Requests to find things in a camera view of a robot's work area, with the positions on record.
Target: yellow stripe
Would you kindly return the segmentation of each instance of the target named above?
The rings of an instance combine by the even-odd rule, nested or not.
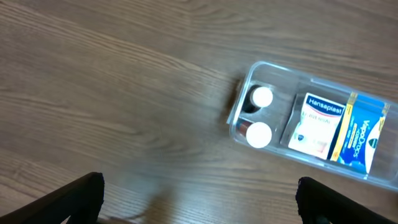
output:
[[[389,109],[390,109],[390,104],[384,103],[384,108],[383,108],[383,111],[382,111],[384,116],[387,116],[387,112],[388,112]]]
[[[355,123],[354,124],[354,127],[353,127],[353,131],[352,131],[352,133],[351,133],[351,138],[349,139],[349,143],[348,143],[348,149],[349,148],[351,148],[351,146],[353,145],[353,141],[354,141],[354,137],[355,137],[355,132],[356,132],[356,127],[357,127],[358,125]]]
[[[333,154],[331,155],[330,159],[331,161],[337,161],[337,158],[340,155],[341,148],[343,148],[344,139],[346,138],[348,125],[351,119],[352,112],[353,112],[353,105],[347,104],[343,121],[341,122],[340,133],[337,138],[335,149],[333,150]]]
[[[386,120],[386,117],[380,117],[380,125],[379,125],[379,132],[381,132],[381,129],[384,126],[384,121]]]

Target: label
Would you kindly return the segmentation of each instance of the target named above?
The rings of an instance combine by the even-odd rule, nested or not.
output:
[[[382,101],[352,93],[331,160],[368,174],[389,107]]]
[[[307,93],[301,109],[300,122],[290,138],[288,147],[327,159],[344,108],[344,105]]]

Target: white cap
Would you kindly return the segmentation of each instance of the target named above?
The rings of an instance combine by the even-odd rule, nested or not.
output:
[[[274,99],[274,95],[267,87],[261,86],[253,90],[250,95],[250,101],[254,106],[263,108],[269,106]]]
[[[272,130],[268,124],[263,122],[253,123],[246,131],[246,140],[255,148],[266,147],[272,139]]]

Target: plastic organizer tray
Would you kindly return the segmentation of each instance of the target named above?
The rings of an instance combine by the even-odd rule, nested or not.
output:
[[[243,104],[248,91],[254,85],[268,87],[273,93],[273,100],[269,106],[254,113],[245,113]],[[289,122],[292,107],[298,94],[312,93],[345,105],[352,92],[390,104],[384,127],[377,142],[373,163],[368,173],[358,172],[350,166],[290,149],[284,144],[284,141],[286,141],[285,127]],[[271,128],[271,141],[266,147],[258,150],[271,152],[328,172],[398,191],[398,105],[396,103],[298,70],[269,62],[256,62],[238,87],[237,99],[227,122],[231,137],[235,141],[250,147],[245,136],[237,128],[237,124],[241,121],[263,122]]]

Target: wood grain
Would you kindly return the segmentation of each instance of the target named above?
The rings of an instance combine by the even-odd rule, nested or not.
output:
[[[397,25],[388,0],[2,0],[0,215],[97,171],[104,223],[300,223],[305,175],[398,221],[396,193],[225,125],[256,60],[398,101]]]

